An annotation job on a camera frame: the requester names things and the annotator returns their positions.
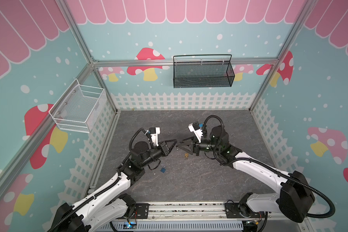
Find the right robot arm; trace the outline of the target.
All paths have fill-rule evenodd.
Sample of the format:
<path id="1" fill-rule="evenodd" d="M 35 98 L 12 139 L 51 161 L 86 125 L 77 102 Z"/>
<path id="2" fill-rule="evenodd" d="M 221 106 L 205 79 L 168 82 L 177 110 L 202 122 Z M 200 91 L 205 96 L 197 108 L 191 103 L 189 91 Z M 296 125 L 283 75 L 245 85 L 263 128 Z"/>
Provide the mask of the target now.
<path id="1" fill-rule="evenodd" d="M 334 203 L 321 191 L 308 185 L 305 176 L 294 171 L 288 173 L 256 160 L 241 149 L 222 142 L 220 139 L 188 138 L 179 143 L 178 148 L 188 154 L 199 155 L 201 151 L 212 153 L 221 166 L 229 166 L 242 171 L 271 188 L 273 194 L 248 193 L 245 205 L 253 212 L 277 212 L 294 222 L 303 222 L 305 218 L 328 218 L 335 214 Z M 329 206 L 323 214 L 311 214 L 309 211 L 320 196 Z"/>

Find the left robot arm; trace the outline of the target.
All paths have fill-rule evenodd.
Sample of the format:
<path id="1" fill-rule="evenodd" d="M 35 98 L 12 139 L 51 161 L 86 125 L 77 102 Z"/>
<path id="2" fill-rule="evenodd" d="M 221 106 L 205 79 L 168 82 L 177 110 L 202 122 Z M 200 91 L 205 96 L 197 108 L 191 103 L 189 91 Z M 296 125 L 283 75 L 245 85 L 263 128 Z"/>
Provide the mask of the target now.
<path id="1" fill-rule="evenodd" d="M 57 209 L 49 231 L 94 232 L 116 218 L 129 217 L 136 202 L 124 191 L 143 176 L 146 166 L 168 156 L 176 143 L 166 140 L 152 148 L 143 141 L 135 144 L 111 179 L 82 200 Z"/>

